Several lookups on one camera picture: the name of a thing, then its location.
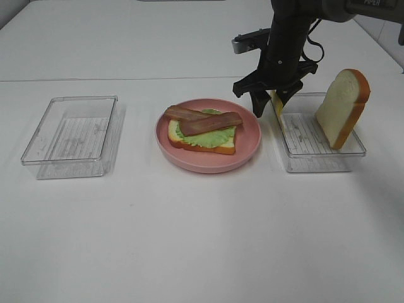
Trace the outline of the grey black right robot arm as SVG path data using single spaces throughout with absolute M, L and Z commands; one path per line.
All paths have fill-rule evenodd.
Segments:
M 403 1 L 272 1 L 271 6 L 270 28 L 232 40 L 236 54 L 261 51 L 256 70 L 233 84 L 237 97 L 250 94 L 256 117 L 270 100 L 268 91 L 276 90 L 285 105 L 302 88 L 302 78 L 316 73 L 317 61 L 307 58 L 303 48 L 321 21 L 342 23 L 362 15 L 403 24 Z

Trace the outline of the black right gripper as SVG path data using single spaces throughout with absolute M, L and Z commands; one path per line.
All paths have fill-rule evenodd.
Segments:
M 271 100 L 265 90 L 277 90 L 284 108 L 302 89 L 301 79 L 309 73 L 316 73 L 317 64 L 314 61 L 300 60 L 313 21 L 310 16 L 281 18 L 275 14 L 268 45 L 261 53 L 257 69 L 233 84 L 237 97 L 251 92 L 252 111 L 257 118 L 263 115 Z

